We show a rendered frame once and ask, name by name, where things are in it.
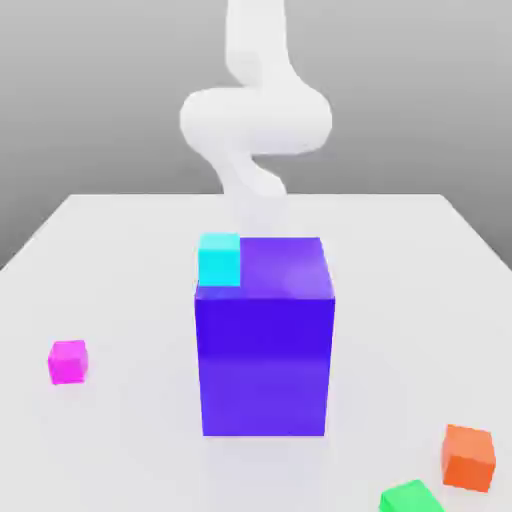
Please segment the small green cube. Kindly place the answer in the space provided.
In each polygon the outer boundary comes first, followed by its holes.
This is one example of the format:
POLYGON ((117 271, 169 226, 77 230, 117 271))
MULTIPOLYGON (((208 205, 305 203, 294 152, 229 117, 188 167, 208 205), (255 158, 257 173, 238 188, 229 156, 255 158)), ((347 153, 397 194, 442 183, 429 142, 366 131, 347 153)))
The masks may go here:
POLYGON ((412 480, 385 490, 381 494, 379 512, 445 512, 445 510, 421 480, 412 480))

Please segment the small cyan cube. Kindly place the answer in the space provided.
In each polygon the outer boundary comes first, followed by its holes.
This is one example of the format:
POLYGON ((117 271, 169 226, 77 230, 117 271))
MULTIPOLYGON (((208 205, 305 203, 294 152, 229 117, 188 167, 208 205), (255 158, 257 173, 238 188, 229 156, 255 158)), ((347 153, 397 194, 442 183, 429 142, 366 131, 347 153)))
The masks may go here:
POLYGON ((236 233, 204 233, 199 239, 198 281, 202 287, 237 287, 241 282, 241 239, 236 233))

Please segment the small magenta cube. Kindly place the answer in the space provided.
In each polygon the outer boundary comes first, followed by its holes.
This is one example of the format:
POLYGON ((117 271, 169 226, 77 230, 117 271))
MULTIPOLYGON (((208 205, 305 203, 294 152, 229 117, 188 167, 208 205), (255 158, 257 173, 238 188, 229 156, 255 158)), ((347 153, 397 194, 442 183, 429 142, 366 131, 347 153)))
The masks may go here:
POLYGON ((47 362, 53 385, 83 383, 89 363, 85 341, 55 341, 47 362))

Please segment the small orange cube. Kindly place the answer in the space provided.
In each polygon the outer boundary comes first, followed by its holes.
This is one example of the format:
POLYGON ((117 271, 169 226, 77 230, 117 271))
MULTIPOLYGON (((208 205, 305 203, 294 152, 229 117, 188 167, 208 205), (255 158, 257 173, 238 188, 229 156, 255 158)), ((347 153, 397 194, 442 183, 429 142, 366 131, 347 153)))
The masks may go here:
POLYGON ((487 493, 496 468, 490 432, 448 424, 441 450, 444 485, 487 493))

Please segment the large purple box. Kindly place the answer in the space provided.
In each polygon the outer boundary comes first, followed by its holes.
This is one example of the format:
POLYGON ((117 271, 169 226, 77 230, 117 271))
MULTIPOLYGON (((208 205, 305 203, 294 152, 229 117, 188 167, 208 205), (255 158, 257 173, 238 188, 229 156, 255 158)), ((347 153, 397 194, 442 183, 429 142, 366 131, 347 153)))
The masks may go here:
POLYGON ((324 434, 335 292, 317 237, 245 237, 241 283, 194 296, 204 435, 324 434))

